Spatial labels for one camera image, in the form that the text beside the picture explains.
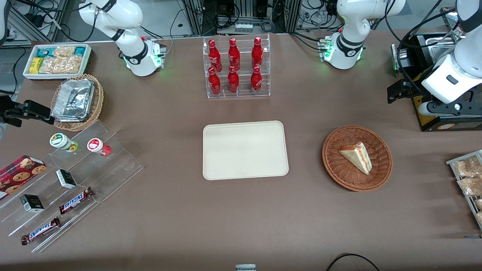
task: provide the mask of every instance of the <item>wicker basket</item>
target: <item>wicker basket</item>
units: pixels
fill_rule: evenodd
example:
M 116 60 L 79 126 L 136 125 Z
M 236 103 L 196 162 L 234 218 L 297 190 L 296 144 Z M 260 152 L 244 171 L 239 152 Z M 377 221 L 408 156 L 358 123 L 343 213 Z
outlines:
M 69 130 L 72 132 L 82 131 L 83 129 L 89 127 L 92 123 L 94 123 L 100 115 L 100 111 L 102 111 L 102 103 L 104 102 L 104 90 L 102 86 L 99 84 L 99 81 L 92 75 L 89 74 L 82 74 L 76 77 L 72 77 L 67 79 L 67 81 L 73 80 L 81 80 L 81 79 L 89 79 L 94 81 L 95 83 L 95 90 L 94 96 L 92 98 L 92 105 L 90 110 L 90 117 L 85 122 L 58 122 L 55 121 L 54 125 L 63 130 Z M 57 100 L 57 95 L 59 94 L 60 86 L 57 88 L 57 91 L 54 94 L 54 98 L 50 103 L 50 109 L 52 110 L 55 105 L 55 101 Z
M 363 142 L 372 169 L 364 174 L 338 151 L 346 145 Z M 390 177 L 392 156 L 382 138 L 361 126 L 343 126 L 331 132 L 325 139 L 322 158 L 330 176 L 340 185 L 353 191 L 371 191 L 380 188 Z

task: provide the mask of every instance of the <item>acrylic bottle rack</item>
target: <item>acrylic bottle rack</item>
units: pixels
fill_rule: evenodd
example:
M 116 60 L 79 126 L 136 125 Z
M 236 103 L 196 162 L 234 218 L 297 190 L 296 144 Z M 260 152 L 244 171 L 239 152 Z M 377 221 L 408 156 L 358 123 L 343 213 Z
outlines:
M 57 149 L 45 157 L 43 161 L 47 169 L 0 202 L 3 230 L 17 239 L 18 245 L 22 246 L 20 240 L 23 235 L 49 223 L 54 217 L 59 217 L 62 224 L 60 228 L 50 230 L 24 246 L 25 250 L 32 253 L 41 252 L 141 171 L 143 167 L 114 135 L 115 132 L 109 127 L 96 121 L 72 138 L 79 144 L 75 152 Z M 101 156 L 87 149 L 87 142 L 94 137 L 100 138 L 112 148 L 108 156 Z M 72 174 L 77 183 L 74 189 L 66 189 L 60 185 L 55 174 L 60 168 Z M 91 187 L 95 195 L 60 215 L 59 206 L 82 193 L 87 187 Z M 40 213 L 26 212 L 20 202 L 23 194 L 39 196 L 45 209 Z
M 263 47 L 263 64 L 261 65 L 260 74 L 263 79 L 261 81 L 261 91 L 257 95 L 251 93 L 251 75 L 253 74 L 253 67 L 251 64 L 251 50 L 254 46 L 254 38 L 261 38 L 261 47 Z M 237 72 L 240 78 L 240 89 L 237 94 L 233 94 L 229 91 L 228 74 L 229 74 L 229 38 L 230 37 L 214 37 L 204 38 L 203 40 L 203 59 L 204 59 L 204 76 L 206 77 L 206 90 L 208 98 L 256 98 L 266 97 L 271 93 L 270 84 L 270 44 L 269 35 L 240 35 L 235 36 L 237 46 L 241 55 L 241 69 Z M 214 39 L 216 41 L 216 47 L 221 54 L 221 64 L 223 70 L 217 75 L 221 80 L 221 95 L 214 96 L 211 91 L 208 77 L 208 69 L 211 66 L 209 62 L 209 46 L 208 41 Z

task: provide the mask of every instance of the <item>cookie box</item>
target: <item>cookie box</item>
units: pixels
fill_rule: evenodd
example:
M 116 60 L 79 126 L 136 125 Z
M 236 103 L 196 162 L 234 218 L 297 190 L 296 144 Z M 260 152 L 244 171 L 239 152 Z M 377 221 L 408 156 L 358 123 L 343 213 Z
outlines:
M 0 200 L 20 188 L 46 168 L 42 160 L 23 155 L 0 170 Z

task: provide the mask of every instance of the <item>table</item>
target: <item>table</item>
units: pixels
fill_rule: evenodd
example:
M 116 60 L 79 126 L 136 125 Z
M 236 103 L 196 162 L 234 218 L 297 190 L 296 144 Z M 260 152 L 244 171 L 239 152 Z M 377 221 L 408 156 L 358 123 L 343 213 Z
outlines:
M 89 73 L 105 91 L 100 119 L 145 168 L 40 254 L 0 234 L 0 269 L 228 271 L 255 263 L 309 271 L 352 252 L 385 271 L 480 270 L 481 241 L 462 239 L 480 232 L 444 162 L 480 149 L 481 134 L 423 133 L 409 99 L 387 104 L 394 42 L 373 31 L 356 66 L 337 70 L 293 37 L 271 35 L 271 97 L 234 101 L 206 98 L 202 39 L 175 40 L 166 68 L 145 78 L 126 69 L 114 43 L 91 43 Z M 25 80 L 19 100 L 48 105 L 58 84 Z M 206 125 L 269 120 L 284 124 L 286 176 L 203 178 Z M 348 191 L 322 165 L 325 137 L 349 124 L 390 147 L 393 173 L 379 190 Z M 58 131 L 33 120 L 9 127 L 0 165 L 44 157 Z M 344 258 L 332 270 L 355 268 L 369 266 Z

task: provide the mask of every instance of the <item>red bottle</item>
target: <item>red bottle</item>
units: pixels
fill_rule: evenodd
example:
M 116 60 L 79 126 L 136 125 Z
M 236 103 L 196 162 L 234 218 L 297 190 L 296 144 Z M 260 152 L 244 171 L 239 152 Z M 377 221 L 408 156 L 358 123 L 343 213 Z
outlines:
M 263 47 L 261 47 L 261 38 L 254 38 L 254 47 L 251 51 L 252 66 L 261 66 L 263 63 Z
M 223 70 L 223 65 L 221 64 L 221 54 L 216 48 L 216 42 L 214 40 L 209 40 L 209 62 L 211 66 L 216 69 L 216 72 L 221 72 Z
M 209 85 L 211 87 L 211 91 L 213 92 L 214 96 L 221 95 L 221 81 L 219 80 L 218 75 L 216 74 L 216 70 L 213 67 L 209 67 Z
M 236 68 L 233 65 L 229 66 L 228 81 L 229 91 L 234 94 L 238 93 L 240 87 L 240 77 L 236 72 Z
M 251 75 L 251 93 L 258 95 L 261 92 L 261 80 L 263 76 L 259 73 L 259 66 L 253 68 L 253 74 Z
M 241 69 L 241 57 L 240 57 L 240 50 L 236 45 L 236 39 L 232 38 L 229 39 L 229 65 L 233 65 L 236 70 Z

